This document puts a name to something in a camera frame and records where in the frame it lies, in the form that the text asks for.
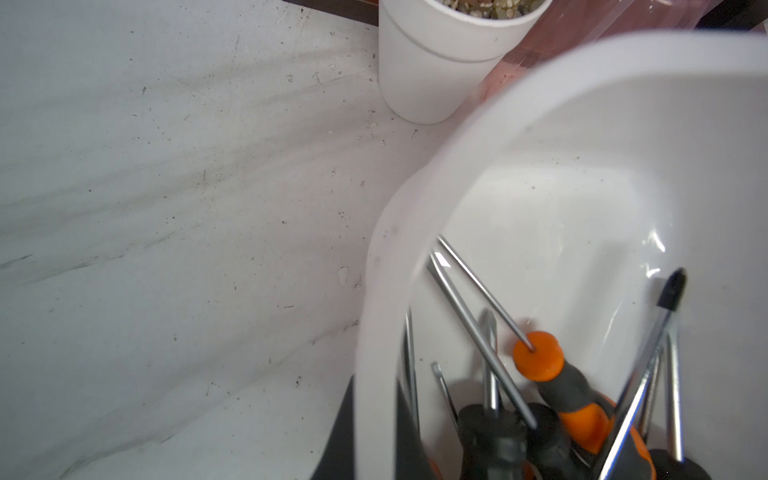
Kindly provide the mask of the white plastic storage box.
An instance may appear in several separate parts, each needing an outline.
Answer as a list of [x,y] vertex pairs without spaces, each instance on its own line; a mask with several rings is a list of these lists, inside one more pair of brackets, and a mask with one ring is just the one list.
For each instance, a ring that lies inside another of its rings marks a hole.
[[426,272],[444,236],[525,327],[617,398],[683,267],[686,455],[767,475],[767,39],[656,31],[575,49],[478,108],[371,236],[357,400],[392,411],[404,318],[464,399],[478,355]]

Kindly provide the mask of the small potted green plant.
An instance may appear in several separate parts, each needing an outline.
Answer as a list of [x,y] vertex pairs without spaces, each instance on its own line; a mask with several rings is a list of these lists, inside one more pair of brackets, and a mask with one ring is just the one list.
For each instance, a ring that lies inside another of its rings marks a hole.
[[378,83],[387,106],[415,124],[450,117],[551,3],[514,19],[473,17],[439,1],[381,1]]

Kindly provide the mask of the pink spray bottle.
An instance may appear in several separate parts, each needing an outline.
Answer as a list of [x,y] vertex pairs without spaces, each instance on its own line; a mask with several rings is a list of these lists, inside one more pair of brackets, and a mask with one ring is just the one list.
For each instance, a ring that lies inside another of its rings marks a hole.
[[628,32],[690,30],[716,1],[554,1],[521,43],[472,94],[482,103],[535,66],[576,47]]

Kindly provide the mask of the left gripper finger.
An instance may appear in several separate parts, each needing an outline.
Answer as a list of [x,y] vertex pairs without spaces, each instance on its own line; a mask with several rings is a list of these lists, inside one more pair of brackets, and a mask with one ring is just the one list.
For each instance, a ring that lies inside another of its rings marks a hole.
[[351,378],[313,479],[435,479],[437,471],[418,439],[401,386],[388,398],[392,411],[357,400]]

